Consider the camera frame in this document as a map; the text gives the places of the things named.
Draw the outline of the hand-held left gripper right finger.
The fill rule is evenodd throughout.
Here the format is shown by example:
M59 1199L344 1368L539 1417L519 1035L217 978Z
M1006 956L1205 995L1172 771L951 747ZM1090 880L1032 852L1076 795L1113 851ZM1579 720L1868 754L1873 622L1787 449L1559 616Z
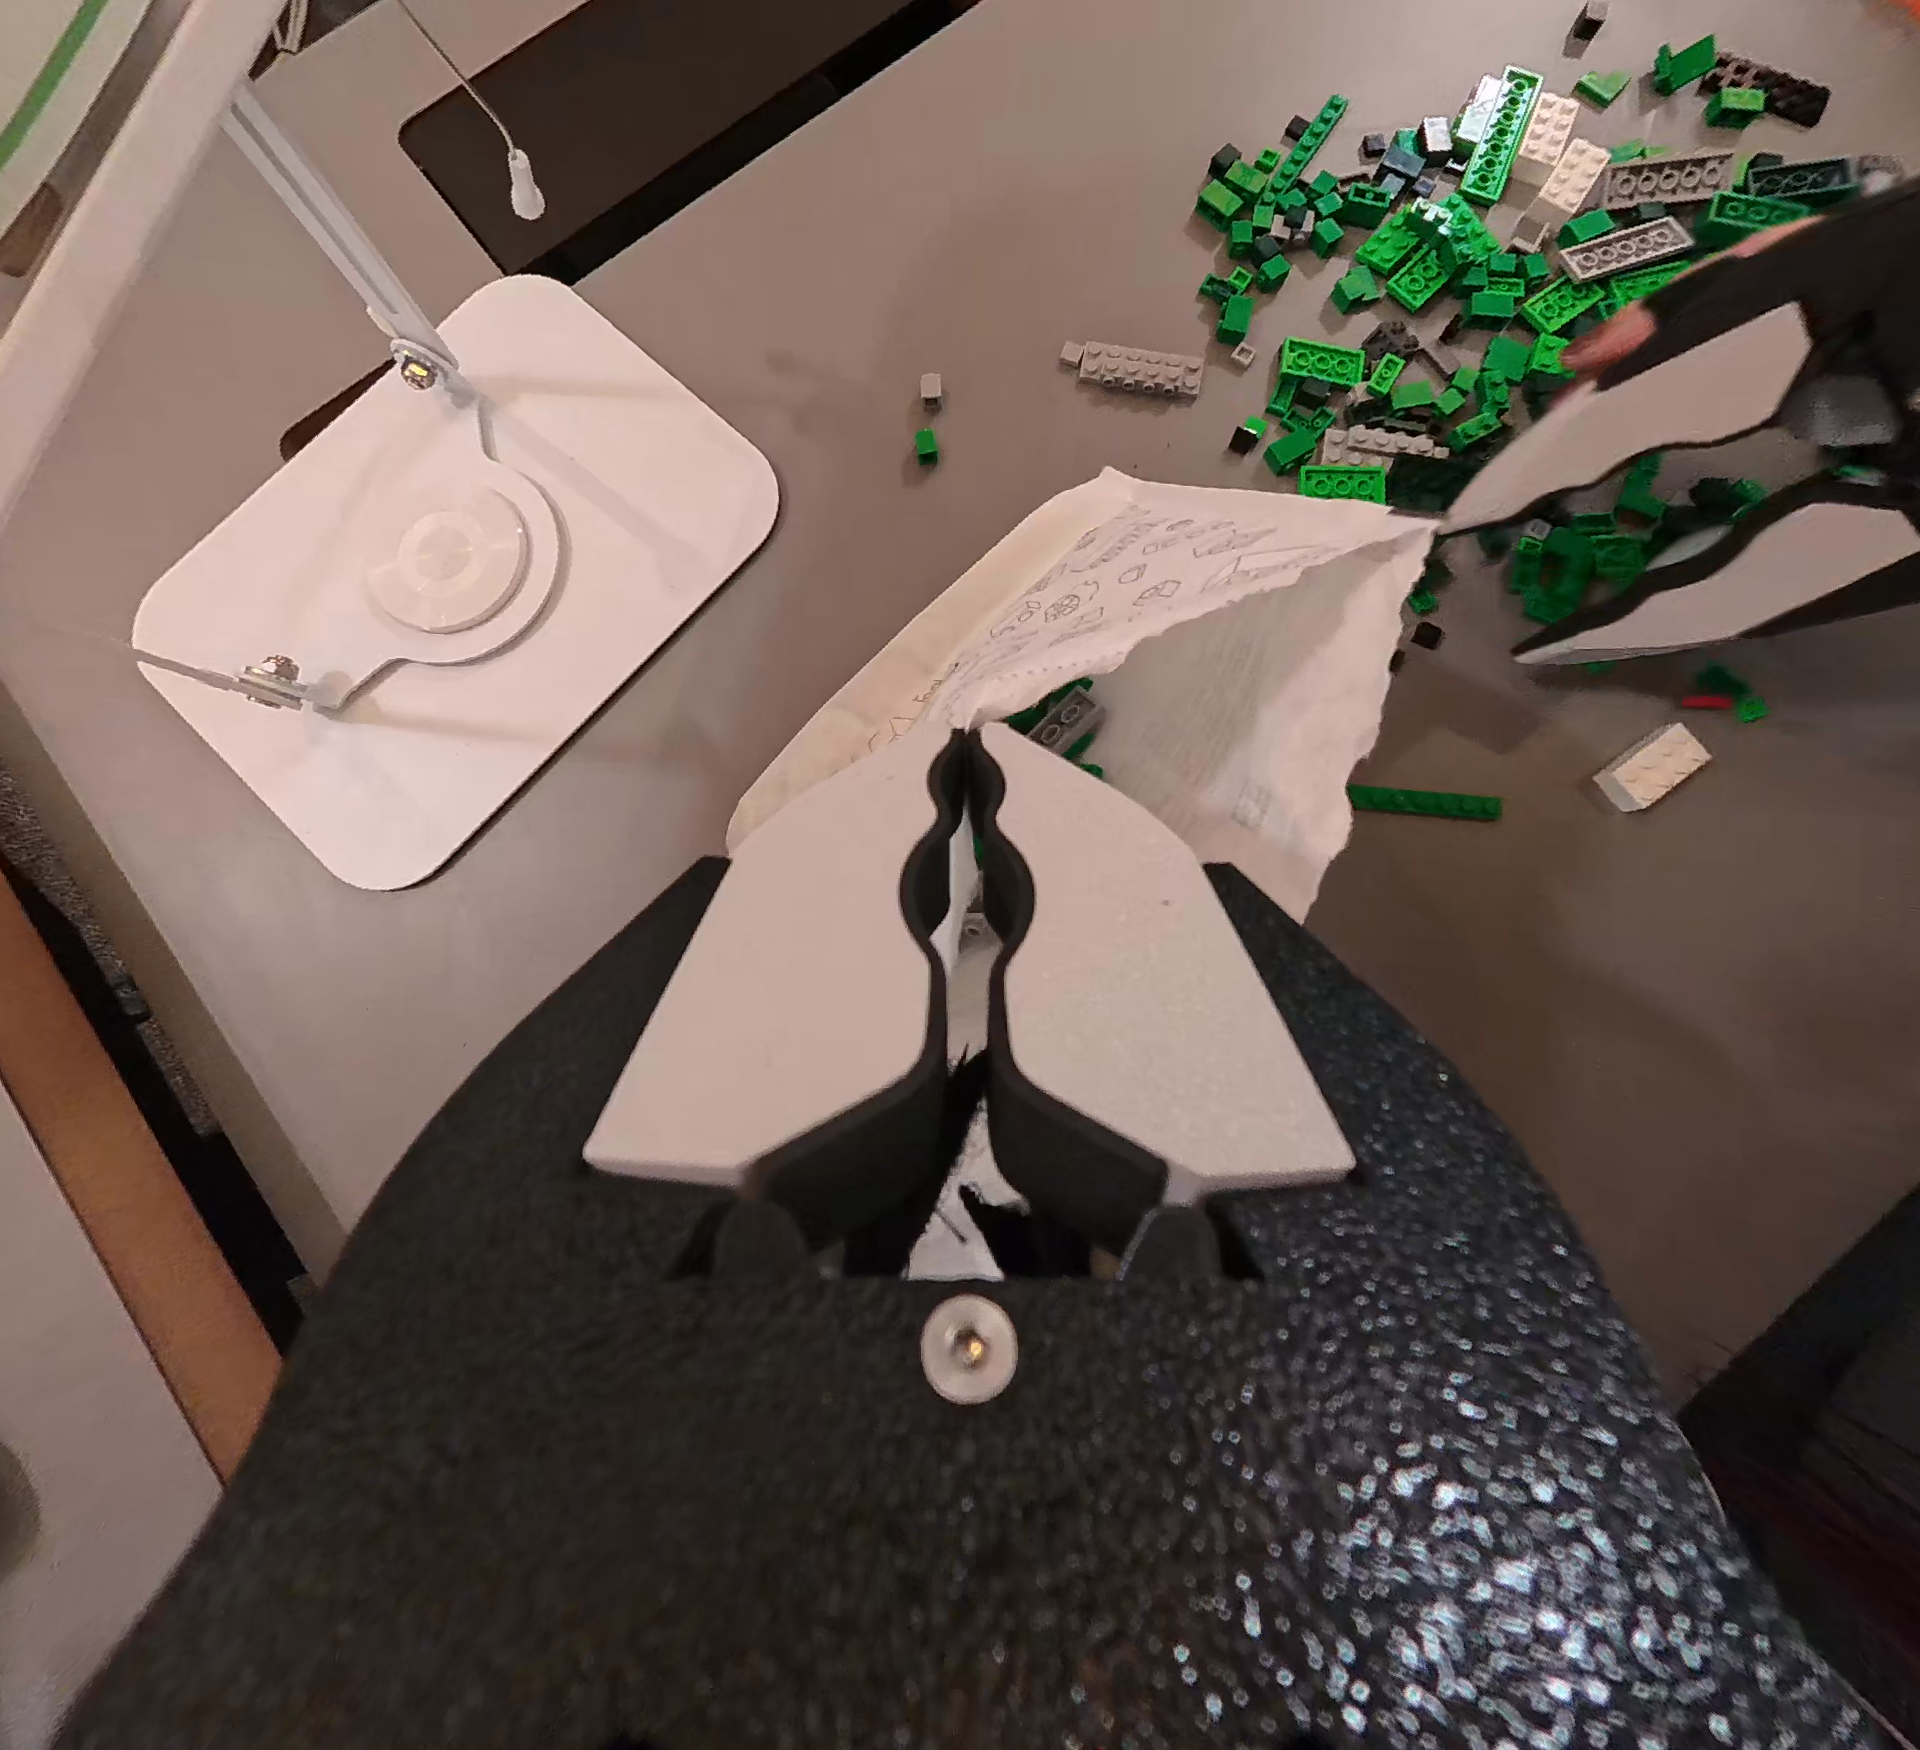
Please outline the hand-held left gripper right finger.
M1020 1210L959 1184L1002 1280L1082 1280L1144 1223L1357 1167L1207 866L1006 726L967 740L989 971L982 1120Z

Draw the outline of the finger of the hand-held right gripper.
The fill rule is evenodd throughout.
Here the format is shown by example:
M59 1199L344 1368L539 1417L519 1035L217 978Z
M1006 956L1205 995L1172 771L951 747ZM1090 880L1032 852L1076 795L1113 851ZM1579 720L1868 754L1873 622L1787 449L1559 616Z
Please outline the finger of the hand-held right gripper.
M1441 531L1496 528L1547 498L1606 480L1645 451L1765 430L1810 353L1804 314L1772 308L1610 386L1579 386L1464 487Z
M1687 655L1898 606L1885 575L1917 576L1917 520L1898 498L1770 498L1711 549L1650 569L1607 606L1515 647L1520 665Z

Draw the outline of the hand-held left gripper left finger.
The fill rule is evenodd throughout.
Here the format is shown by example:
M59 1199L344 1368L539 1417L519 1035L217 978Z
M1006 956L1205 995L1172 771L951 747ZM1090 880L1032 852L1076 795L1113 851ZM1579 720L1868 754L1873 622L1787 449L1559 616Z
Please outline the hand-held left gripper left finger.
M969 733L918 727L734 848L586 1139L593 1173L765 1203L847 1277L910 1277L967 1135L969 777Z

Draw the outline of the pile of green toy bricks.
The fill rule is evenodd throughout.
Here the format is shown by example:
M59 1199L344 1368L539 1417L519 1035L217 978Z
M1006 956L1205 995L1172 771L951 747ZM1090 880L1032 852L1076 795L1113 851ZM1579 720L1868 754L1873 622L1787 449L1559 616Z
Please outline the pile of green toy bricks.
M1455 118L1367 136L1367 169L1350 176L1319 169L1350 111L1331 95L1290 123L1283 149L1249 159L1233 146L1216 152L1192 204L1222 244L1199 304L1238 370L1262 361L1249 341L1255 311L1307 253L1336 263L1331 315L1374 315L1364 339L1283 339L1270 355L1263 412L1236 426L1231 451L1259 451L1300 494L1374 498L1422 514L1437 542L1475 537L1506 569L1525 640L1711 549L1770 498L1884 498L1868 468L1836 463L1796 432L1762 432L1654 449L1493 528L1441 531L1464 487L1567 393L1635 372L1634 353L1597 379L1573 379L1563 370L1573 339L1756 236L1914 179L1888 156L1735 149L1756 123L1821 126L1831 95L1728 54L1711 35L1660 49L1647 82L1655 96L1695 95L1716 142L1590 142L1579 115L1621 96L1625 76L1581 76L1563 99L1540 74L1508 65ZM1917 576L1904 569L1885 579L1898 601L1888 611L1840 602L1829 622L1722 645L1914 611Z

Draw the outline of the white printed paper bag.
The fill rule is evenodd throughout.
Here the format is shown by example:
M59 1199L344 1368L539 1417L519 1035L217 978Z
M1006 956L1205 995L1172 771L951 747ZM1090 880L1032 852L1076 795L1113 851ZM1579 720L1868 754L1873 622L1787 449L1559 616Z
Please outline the white printed paper bag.
M1370 501L1148 484L1046 501L905 622L735 804L728 848L921 721L1087 679L1110 787L1303 920L1350 841L1434 522Z

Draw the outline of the grey desk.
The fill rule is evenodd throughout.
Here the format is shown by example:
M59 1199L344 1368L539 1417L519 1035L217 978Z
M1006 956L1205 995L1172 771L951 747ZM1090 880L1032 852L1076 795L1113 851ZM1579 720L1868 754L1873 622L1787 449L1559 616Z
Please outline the grey desk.
M354 299L211 149L4 540L8 757L302 1263L469 1068L718 848L761 767L938 591L1103 467L1255 484L1262 406L1103 397L1069 339L1180 348L1211 155L1347 95L1357 132L1522 64L1581 0L979 0L600 272L586 295L782 477L765 555L442 876L335 880L103 647L373 358ZM1787 155L1917 169L1917 27L1880 0L1607 0L1645 74L1719 32L1836 92ZM947 403L921 403L941 372ZM915 460L915 432L941 463ZM1917 1183L1917 613L1728 655L1770 720L1645 818L1590 772L1689 663L1542 677L1466 547L1367 781L1499 792L1493 826L1367 821L1309 926L1522 1139L1675 1392Z

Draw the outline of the black desk panel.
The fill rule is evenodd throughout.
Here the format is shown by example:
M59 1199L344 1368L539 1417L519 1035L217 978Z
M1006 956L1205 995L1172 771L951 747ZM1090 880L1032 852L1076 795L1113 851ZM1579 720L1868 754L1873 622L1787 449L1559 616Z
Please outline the black desk panel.
M397 146L496 270L577 284L964 8L589 0L477 74L477 95L532 156L539 220L513 216L502 149L469 96L420 108Z

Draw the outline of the white toy brick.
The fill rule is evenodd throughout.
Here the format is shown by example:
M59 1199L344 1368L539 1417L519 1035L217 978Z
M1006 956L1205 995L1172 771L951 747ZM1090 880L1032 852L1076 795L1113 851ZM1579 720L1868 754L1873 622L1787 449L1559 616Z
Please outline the white toy brick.
M1711 747L1681 721L1667 721L1593 772L1597 792L1620 814L1638 816L1712 765Z

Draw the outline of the light grey toy plate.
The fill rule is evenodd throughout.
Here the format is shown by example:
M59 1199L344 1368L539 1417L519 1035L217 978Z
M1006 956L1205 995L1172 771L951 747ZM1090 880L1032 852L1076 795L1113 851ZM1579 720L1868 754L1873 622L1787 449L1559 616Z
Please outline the light grey toy plate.
M1082 386L1168 403L1199 397L1205 383L1205 358L1127 343L1069 341L1060 368Z

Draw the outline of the white book stand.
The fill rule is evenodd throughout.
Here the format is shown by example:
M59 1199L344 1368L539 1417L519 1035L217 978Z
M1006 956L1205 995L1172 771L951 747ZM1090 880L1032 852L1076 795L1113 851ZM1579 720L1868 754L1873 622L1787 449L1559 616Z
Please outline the white book stand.
M769 460L580 292L430 315L252 95L291 0L153 0L15 236L4 522L222 135L389 361L167 569L140 674L337 880L408 890L477 838L766 542Z

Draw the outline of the wooden side table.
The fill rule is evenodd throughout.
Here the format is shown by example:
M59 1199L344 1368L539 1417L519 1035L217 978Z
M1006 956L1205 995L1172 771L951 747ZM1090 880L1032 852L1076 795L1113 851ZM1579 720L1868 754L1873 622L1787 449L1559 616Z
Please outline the wooden side table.
M239 1470L281 1369L4 888L4 1745L45 1748Z

